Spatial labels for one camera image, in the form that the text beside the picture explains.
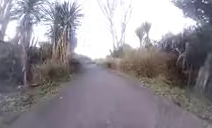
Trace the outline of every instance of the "paved path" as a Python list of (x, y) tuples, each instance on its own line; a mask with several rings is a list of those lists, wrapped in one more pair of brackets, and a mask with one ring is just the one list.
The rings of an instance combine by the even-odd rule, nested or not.
[(202, 128), (202, 121), (140, 83), (89, 67), (61, 95), (11, 128)]

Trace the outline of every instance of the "foliage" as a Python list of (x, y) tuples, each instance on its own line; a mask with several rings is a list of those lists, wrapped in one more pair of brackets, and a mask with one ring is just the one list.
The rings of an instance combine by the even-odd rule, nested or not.
[(33, 68), (33, 82), (36, 84), (63, 80), (69, 75), (69, 65), (65, 63), (48, 61)]
[(139, 38), (140, 47), (143, 46), (143, 43), (145, 43), (145, 45), (150, 44), (150, 39), (149, 39), (150, 29), (151, 29), (151, 23), (149, 22), (142, 23), (142, 25), (136, 29), (136, 35)]
[(20, 49), (21, 47), (18, 45), (0, 42), (0, 85), (7, 85), (10, 88), (21, 84)]
[(164, 75), (166, 78), (172, 77), (170, 74), (173, 67), (172, 55), (161, 51), (158, 48), (142, 48), (127, 54), (121, 61), (121, 69), (141, 77), (157, 77)]
[(111, 51), (111, 56), (114, 58), (121, 58), (124, 57), (126, 52), (132, 50), (132, 47), (128, 44), (123, 44), (118, 49)]
[(173, 0), (187, 17), (212, 26), (212, 0)]
[(76, 2), (56, 2), (54, 6), (49, 4), (44, 12), (45, 22), (50, 25), (48, 35), (53, 43), (53, 59), (64, 62), (70, 54), (71, 47), (74, 47), (74, 44), (70, 44), (71, 35), (80, 26), (83, 17), (81, 7)]

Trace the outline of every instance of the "bare tree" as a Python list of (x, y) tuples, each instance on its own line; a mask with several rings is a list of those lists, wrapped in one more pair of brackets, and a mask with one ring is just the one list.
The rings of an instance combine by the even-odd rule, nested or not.
[(131, 1), (126, 4), (125, 0), (98, 0), (98, 4), (107, 19), (113, 39), (113, 50), (116, 50), (125, 42), (126, 28), (132, 14)]
[(11, 19), (13, 0), (0, 0), (0, 40), (4, 39), (7, 26)]

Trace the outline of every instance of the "dry grass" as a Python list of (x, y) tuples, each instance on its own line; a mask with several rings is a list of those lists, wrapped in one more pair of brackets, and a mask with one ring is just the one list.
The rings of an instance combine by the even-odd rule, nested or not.
[(136, 76), (149, 78), (161, 74), (168, 76), (171, 58), (171, 55), (157, 48), (143, 48), (127, 53), (120, 67), (123, 71), (131, 72)]
[(70, 75), (69, 65), (48, 61), (33, 68), (33, 83), (59, 81)]

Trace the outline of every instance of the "tree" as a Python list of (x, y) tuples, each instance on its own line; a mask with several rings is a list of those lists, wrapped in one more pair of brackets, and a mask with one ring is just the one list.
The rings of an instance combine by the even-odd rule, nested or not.
[(144, 43), (145, 46), (151, 44), (149, 38), (150, 29), (151, 29), (151, 23), (149, 22), (142, 23), (142, 25), (136, 29), (136, 35), (139, 38), (140, 47), (142, 47)]
[(23, 65), (24, 85), (27, 86), (27, 52), (31, 43), (33, 25), (40, 22), (43, 17), (44, 0), (18, 0), (12, 10), (12, 16), (19, 19), (20, 22), (20, 39), (23, 54), (21, 56)]
[(0, 40), (5, 37), (6, 29), (11, 19), (11, 9), (14, 0), (0, 0)]
[(81, 7), (76, 2), (63, 4), (56, 2), (54, 6), (49, 4), (45, 13), (47, 14), (45, 22), (50, 26), (47, 34), (53, 42), (53, 59), (67, 62), (71, 47), (74, 46), (74, 44), (71, 45), (73, 40), (71, 36), (75, 35), (83, 17)]
[(200, 25), (212, 26), (212, 0), (173, 0), (173, 2), (187, 17), (198, 21)]
[(112, 35), (113, 50), (125, 43), (125, 33), (132, 14), (131, 2), (126, 4), (124, 0), (98, 0), (101, 11), (107, 19), (109, 31)]

